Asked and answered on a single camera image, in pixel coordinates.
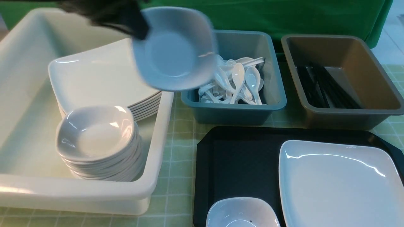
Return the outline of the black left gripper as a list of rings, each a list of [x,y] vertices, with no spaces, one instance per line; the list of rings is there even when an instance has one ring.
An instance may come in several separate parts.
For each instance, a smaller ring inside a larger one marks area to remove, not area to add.
[[[60,0],[57,5],[85,17],[92,26],[129,30],[137,40],[146,40],[150,30],[136,0]]]

